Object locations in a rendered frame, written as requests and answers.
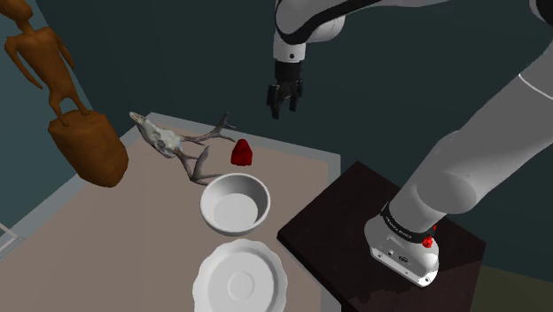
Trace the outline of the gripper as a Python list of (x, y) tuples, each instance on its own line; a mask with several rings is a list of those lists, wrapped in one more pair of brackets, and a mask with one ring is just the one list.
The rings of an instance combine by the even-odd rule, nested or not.
[(280, 106), (284, 102), (284, 92), (290, 91), (289, 110), (295, 112), (303, 94), (303, 81), (301, 79), (301, 62), (275, 61), (276, 84), (268, 86), (266, 104), (271, 110), (273, 119), (278, 120)]

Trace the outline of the red strawberry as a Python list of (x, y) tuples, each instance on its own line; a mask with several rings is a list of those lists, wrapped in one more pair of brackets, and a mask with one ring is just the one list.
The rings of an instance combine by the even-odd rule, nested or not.
[(230, 163), (236, 166), (251, 166), (253, 162), (253, 151), (248, 142), (239, 139), (232, 150)]

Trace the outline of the white bowl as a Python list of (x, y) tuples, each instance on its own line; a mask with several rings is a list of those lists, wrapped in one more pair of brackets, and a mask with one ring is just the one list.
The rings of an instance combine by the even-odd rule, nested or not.
[(271, 196), (257, 177), (230, 173), (215, 178), (202, 192), (200, 213), (217, 233), (244, 236), (260, 226), (269, 214)]

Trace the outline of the deer skull with antlers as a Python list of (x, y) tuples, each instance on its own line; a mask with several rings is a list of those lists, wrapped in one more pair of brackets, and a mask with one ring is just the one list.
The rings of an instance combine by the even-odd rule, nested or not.
[[(209, 156), (210, 147), (203, 144), (204, 141), (212, 138), (222, 138), (235, 142), (235, 139), (222, 134), (223, 129), (235, 129), (229, 125), (229, 112), (226, 112), (219, 123), (211, 131), (201, 136), (178, 135), (173, 130), (162, 128), (141, 114), (130, 112), (129, 117), (136, 124), (143, 140), (153, 147), (158, 153), (168, 159), (178, 158), (186, 171), (189, 180), (199, 185), (207, 185), (206, 179), (216, 178), (221, 174), (204, 175), (202, 168)], [(194, 143), (204, 146), (203, 152), (198, 156), (190, 156), (184, 152), (183, 143)]]

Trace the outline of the dark robot stand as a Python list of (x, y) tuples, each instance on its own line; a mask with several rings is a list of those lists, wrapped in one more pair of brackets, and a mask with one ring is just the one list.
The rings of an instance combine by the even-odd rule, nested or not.
[(442, 218), (440, 269), (420, 288), (375, 260), (364, 225), (399, 188), (354, 163), (278, 233), (278, 240), (337, 299), (342, 312), (470, 312), (486, 244)]

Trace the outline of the white scalloped plate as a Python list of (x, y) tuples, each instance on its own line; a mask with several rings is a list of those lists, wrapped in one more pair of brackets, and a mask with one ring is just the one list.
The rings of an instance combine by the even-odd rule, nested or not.
[(278, 255), (245, 238), (203, 260), (192, 286), (194, 312), (284, 312), (287, 275)]

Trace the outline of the brown wooden figure statue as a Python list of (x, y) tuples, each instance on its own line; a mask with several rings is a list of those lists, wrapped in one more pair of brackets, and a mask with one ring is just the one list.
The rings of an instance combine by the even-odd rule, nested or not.
[(33, 29), (33, 11), (25, 0), (0, 0), (0, 14), (21, 31), (6, 38), (6, 54), (33, 85), (48, 87), (48, 103), (57, 116), (48, 132), (60, 152), (83, 180), (116, 186), (129, 156), (106, 116), (80, 100), (70, 75), (74, 62), (62, 39), (50, 27)]

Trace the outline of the grey table with beige top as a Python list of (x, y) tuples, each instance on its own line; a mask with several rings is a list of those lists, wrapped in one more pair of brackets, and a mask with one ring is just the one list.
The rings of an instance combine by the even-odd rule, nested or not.
[[(181, 163), (130, 130), (128, 170), (113, 188), (73, 178), (15, 231), (24, 241), (0, 261), (0, 312), (193, 312), (201, 262), (226, 242), (199, 211), (202, 187)], [(340, 173), (338, 154), (248, 136), (246, 173), (269, 189), (271, 208), (250, 234), (288, 277), (284, 312), (339, 304), (277, 241), (277, 232)]]

